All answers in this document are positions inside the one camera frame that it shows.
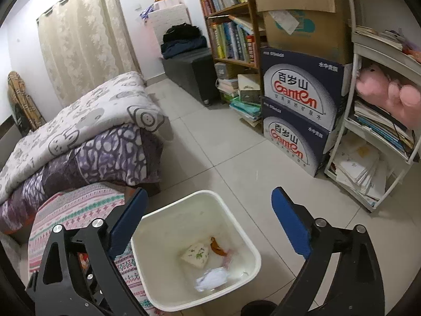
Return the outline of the white tissue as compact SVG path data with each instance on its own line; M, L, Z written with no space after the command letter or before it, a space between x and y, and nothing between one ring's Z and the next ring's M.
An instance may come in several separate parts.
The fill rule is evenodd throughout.
M228 270L225 267L208 270L196 280L195 289L200 293L214 290L227 283L228 276Z

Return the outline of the orange food scrap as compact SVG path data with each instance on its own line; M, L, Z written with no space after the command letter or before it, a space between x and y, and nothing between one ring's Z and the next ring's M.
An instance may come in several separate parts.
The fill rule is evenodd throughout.
M221 246L219 246L218 242L216 241L216 239L214 237L211 237L210 240L211 240L210 241L211 242L210 243L211 250L215 254L217 254L219 256L222 256L222 257L226 257L228 255L228 253L226 251L224 251L224 249L222 249Z

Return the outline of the white trash bin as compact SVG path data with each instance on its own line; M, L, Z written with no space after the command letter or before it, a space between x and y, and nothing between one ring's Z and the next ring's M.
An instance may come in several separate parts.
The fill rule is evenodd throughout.
M248 284L261 268L258 249L211 190L142 217L131 248L146 297L163 312L221 298Z

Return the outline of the patterned round tablecloth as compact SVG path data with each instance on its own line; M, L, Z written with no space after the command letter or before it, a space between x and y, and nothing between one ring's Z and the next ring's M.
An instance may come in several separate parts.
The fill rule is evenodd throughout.
M126 201L126 189L112 183L93 183L68 192L58 192L50 197L37 211L28 239L28 274L41 266L41 259L48 237L57 224L67 230L84 228L96 218L107 218L115 207ZM127 286L149 315L162 315L146 297L129 245L115 264Z

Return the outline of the purple patterned blanket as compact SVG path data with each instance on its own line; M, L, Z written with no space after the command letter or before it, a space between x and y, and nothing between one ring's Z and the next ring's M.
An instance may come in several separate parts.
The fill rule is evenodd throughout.
M38 209L58 192L91 183L130 187L158 185L163 142L134 124L109 129L54 158L20 183L1 205L1 232L28 225Z

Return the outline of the crumpled clear plastic wrap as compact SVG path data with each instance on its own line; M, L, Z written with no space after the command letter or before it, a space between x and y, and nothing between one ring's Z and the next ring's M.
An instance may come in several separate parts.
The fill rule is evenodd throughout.
M227 256L222 261L222 267L226 270L229 283L236 283L249 277L245 262L236 250L227 252Z

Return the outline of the lower Ganten water box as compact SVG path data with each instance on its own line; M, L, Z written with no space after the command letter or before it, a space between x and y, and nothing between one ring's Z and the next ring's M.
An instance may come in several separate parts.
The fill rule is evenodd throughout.
M263 134L306 173L314 177L328 160L339 126L328 131L273 100L262 99Z

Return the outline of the ganten water box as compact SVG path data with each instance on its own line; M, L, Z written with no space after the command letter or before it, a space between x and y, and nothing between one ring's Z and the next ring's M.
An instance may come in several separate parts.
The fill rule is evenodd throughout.
M273 100L262 99L263 134L306 173L314 177L328 160L339 126L328 131Z
M264 96L331 131L344 112L352 64L271 47L260 50Z

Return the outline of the white metal rack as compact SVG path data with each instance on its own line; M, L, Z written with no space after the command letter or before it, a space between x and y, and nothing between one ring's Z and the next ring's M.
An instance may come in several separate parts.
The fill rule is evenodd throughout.
M412 130L364 101L356 80L379 66L392 81L420 91L420 45L403 33L412 18L408 0L349 0L353 65L340 132L325 174L374 212L420 162L420 127Z

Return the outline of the pink plush toy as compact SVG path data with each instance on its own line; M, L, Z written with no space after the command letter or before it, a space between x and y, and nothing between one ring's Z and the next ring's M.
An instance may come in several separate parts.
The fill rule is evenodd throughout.
M420 91L416 87L390 80L373 64L361 70L355 88L364 101L387 111L408 129L420 127Z

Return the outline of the plaid beige coat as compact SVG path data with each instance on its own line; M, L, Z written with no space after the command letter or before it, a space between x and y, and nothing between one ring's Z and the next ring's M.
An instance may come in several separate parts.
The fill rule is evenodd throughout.
M9 102L20 132L26 135L30 131L36 131L46 122L33 99L27 93L23 79L16 71L11 71L8 74L7 82Z

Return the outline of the upper Ganten water box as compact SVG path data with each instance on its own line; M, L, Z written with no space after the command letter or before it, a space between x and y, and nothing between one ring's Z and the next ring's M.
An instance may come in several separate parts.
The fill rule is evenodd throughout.
M344 112L352 64L271 47L260 50L264 96L331 131Z

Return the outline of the black storage bench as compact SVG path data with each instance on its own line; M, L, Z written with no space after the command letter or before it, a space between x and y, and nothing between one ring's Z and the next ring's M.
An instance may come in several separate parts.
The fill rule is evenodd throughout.
M161 59L166 76L205 106L220 100L217 75L209 48Z

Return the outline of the cream lace curtain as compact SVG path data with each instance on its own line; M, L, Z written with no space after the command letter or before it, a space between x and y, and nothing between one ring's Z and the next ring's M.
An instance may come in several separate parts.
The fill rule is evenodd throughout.
M65 0L37 20L48 77L63 107L116 76L140 71L120 0Z

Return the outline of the dark clothes pile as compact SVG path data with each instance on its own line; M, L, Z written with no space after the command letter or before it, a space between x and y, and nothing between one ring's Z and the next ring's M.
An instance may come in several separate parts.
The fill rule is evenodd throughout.
M173 58L182 53L207 48L208 42L197 26L183 23L172 26L163 35L161 54L164 59Z

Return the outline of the brown cardboard box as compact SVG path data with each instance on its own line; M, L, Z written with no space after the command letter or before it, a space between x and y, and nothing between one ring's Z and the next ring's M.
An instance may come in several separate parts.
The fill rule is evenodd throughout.
M348 0L255 0L268 46L351 63Z

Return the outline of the wooden bookshelf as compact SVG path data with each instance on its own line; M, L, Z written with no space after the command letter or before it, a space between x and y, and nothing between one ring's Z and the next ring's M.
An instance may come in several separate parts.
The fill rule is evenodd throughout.
M224 102L252 127L262 123L260 46L266 41L255 0L200 0Z

